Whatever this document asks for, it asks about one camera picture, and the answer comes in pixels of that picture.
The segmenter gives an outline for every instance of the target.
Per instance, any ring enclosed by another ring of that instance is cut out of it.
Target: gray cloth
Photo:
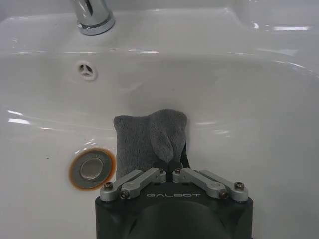
[[[148,170],[158,160],[180,162],[186,124],[186,115],[175,110],[160,110],[143,117],[116,116],[117,179],[134,169]]]

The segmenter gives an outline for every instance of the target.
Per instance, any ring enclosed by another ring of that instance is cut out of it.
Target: white ceramic sink basin
[[[95,238],[99,191],[75,189],[70,163],[91,147],[116,154],[114,116],[172,108],[189,118],[191,166],[248,187],[255,239],[315,238],[319,32],[237,15],[121,11],[95,37],[72,14],[1,22],[0,237]],[[81,60],[95,81],[79,77]]]

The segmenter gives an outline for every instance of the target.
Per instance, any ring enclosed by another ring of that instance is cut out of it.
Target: overflow drain cover
[[[98,76],[95,67],[87,61],[78,61],[76,63],[76,71],[79,76],[86,81],[94,81]]]

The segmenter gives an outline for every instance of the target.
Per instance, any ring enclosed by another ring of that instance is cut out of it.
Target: robotic hand
[[[207,170],[134,170],[102,187],[95,206],[97,239],[251,239],[247,188]]]

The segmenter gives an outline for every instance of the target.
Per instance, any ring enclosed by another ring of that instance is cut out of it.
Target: faucet base
[[[80,32],[84,35],[88,36],[94,36],[94,35],[99,35],[102,34],[103,32],[106,32],[114,26],[115,19],[113,17],[112,12],[110,12],[108,18],[101,22],[100,24],[96,24],[93,26],[86,26],[78,22],[78,28]]]

